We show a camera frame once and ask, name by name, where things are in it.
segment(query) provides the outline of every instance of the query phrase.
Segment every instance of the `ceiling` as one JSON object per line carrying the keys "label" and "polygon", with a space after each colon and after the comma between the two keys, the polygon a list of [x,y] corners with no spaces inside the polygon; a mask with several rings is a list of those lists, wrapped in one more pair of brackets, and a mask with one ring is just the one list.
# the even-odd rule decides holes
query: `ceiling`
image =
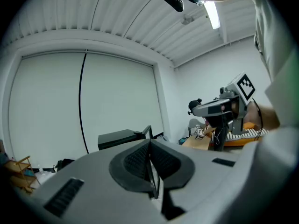
{"label": "ceiling", "polygon": [[[28,0],[12,20],[1,48],[58,29],[88,29],[135,41],[173,61],[175,67],[255,33],[251,0],[216,3],[221,27],[213,30],[203,7],[184,1],[178,13],[164,0]],[[184,14],[194,21],[183,25]]]}

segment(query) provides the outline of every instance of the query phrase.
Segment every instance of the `white wall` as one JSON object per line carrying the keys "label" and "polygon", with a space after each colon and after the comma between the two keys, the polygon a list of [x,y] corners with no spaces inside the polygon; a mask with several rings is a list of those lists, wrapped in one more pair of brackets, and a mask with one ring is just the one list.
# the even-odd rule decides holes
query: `white wall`
{"label": "white wall", "polygon": [[80,128],[78,91],[84,53],[23,59],[9,101],[9,131],[16,160],[49,168],[87,151]]}
{"label": "white wall", "polygon": [[264,93],[270,85],[270,78],[254,46],[253,37],[216,49],[177,68],[180,99],[186,110],[180,123],[185,135],[188,134],[189,120],[194,118],[187,114],[189,102],[201,98],[206,103],[219,97],[219,89],[242,71],[256,88],[254,99],[257,103],[271,106]]}
{"label": "white wall", "polygon": [[9,96],[21,57],[16,53],[7,54],[0,59],[0,139],[9,158],[14,157],[8,127]]}
{"label": "white wall", "polygon": [[183,115],[184,109],[180,102],[176,72],[170,66],[170,63],[158,63],[154,68],[154,73],[156,85],[159,87],[157,90],[160,107],[163,108],[161,109],[161,115],[163,118],[164,134],[169,138],[170,142],[177,143],[183,135],[180,118]]}
{"label": "white wall", "polygon": [[13,156],[8,129],[9,96],[14,76],[21,62],[21,56],[58,50],[85,49],[103,52],[105,54],[119,55],[142,63],[154,65],[164,133],[170,139],[172,130],[174,130],[173,135],[176,135],[175,130],[177,129],[173,127],[177,126],[178,122],[169,121],[168,117],[171,117],[172,115],[170,116],[168,114],[167,107],[173,107],[173,100],[177,97],[177,94],[174,93],[175,91],[173,89],[168,89],[170,93],[168,92],[167,98],[165,98],[164,95],[164,88],[167,89],[167,87],[172,86],[171,84],[168,84],[168,80],[170,80],[173,85],[176,85],[174,82],[175,76],[173,68],[170,68],[172,66],[170,60],[134,41],[112,34],[90,30],[53,30],[27,36],[13,42],[7,49],[0,51],[0,69],[1,71],[6,71],[5,74],[2,72],[0,73],[0,91],[4,90],[3,94],[0,93],[0,112],[2,114],[0,119],[2,124],[0,135],[3,133],[3,141],[9,157]]}
{"label": "white wall", "polygon": [[87,54],[81,86],[81,117],[88,151],[98,136],[124,129],[163,132],[153,68],[122,58]]}

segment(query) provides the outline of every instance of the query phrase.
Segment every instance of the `cable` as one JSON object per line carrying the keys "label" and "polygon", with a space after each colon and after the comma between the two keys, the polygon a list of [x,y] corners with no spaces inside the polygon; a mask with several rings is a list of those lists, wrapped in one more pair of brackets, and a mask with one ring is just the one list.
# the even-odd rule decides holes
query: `cable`
{"label": "cable", "polygon": [[261,129],[260,129],[260,132],[257,134],[257,136],[254,138],[254,140],[258,140],[258,138],[261,136],[261,133],[262,133],[262,130],[263,130],[263,118],[262,118],[262,113],[261,113],[261,109],[260,107],[258,106],[258,104],[256,103],[256,101],[253,99],[254,103],[256,104],[256,108],[257,108],[257,112],[258,112],[258,115],[259,117],[261,118]]}
{"label": "cable", "polygon": [[82,125],[82,117],[81,117],[81,85],[82,85],[82,76],[83,76],[83,70],[84,70],[84,65],[85,65],[85,59],[86,59],[86,54],[84,55],[84,59],[83,59],[83,63],[82,63],[82,68],[81,68],[81,73],[80,73],[80,80],[79,80],[79,119],[80,119],[80,126],[81,126],[81,132],[82,132],[82,137],[83,137],[83,141],[84,141],[84,145],[85,145],[85,149],[88,152],[88,148],[86,145],[86,140],[85,140],[85,136],[84,136],[84,131],[83,131],[83,125]]}
{"label": "cable", "polygon": [[220,130],[220,132],[219,132],[219,134],[217,135],[217,137],[214,135],[214,138],[216,138],[216,139],[218,140],[218,143],[216,143],[216,145],[219,145],[219,144],[220,144],[220,141],[219,141],[218,137],[219,137],[219,135],[220,135],[220,133],[221,133],[222,130],[223,130],[223,127],[222,127],[222,129]]}

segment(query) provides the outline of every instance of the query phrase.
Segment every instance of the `ceiling light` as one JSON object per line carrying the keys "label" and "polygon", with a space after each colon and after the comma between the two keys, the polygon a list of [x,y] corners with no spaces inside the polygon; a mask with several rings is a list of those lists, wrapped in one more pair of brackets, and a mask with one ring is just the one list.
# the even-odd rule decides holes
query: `ceiling light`
{"label": "ceiling light", "polygon": [[212,28],[215,30],[220,27],[220,21],[216,9],[216,5],[214,2],[206,2],[204,4],[206,8],[206,12],[210,18],[210,22],[212,24]]}
{"label": "ceiling light", "polygon": [[183,25],[188,25],[193,21],[194,21],[194,18],[189,15],[184,15],[183,18],[181,19],[181,23]]}

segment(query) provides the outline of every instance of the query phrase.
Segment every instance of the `black vent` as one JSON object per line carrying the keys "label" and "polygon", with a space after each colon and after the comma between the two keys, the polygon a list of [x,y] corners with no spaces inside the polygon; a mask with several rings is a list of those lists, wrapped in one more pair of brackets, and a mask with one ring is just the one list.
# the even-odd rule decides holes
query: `black vent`
{"label": "black vent", "polygon": [[225,166],[229,166],[229,167],[233,167],[235,165],[234,161],[220,159],[220,158],[215,158],[212,160],[212,162],[219,163],[221,165],[225,165]]}
{"label": "black vent", "polygon": [[148,147],[149,145],[143,145],[124,160],[126,170],[141,179],[145,177],[146,163],[149,160]]}
{"label": "black vent", "polygon": [[177,157],[154,143],[151,143],[150,159],[163,180],[173,175],[181,167],[181,161]]}
{"label": "black vent", "polygon": [[55,216],[61,217],[83,184],[82,180],[71,178],[44,208]]}

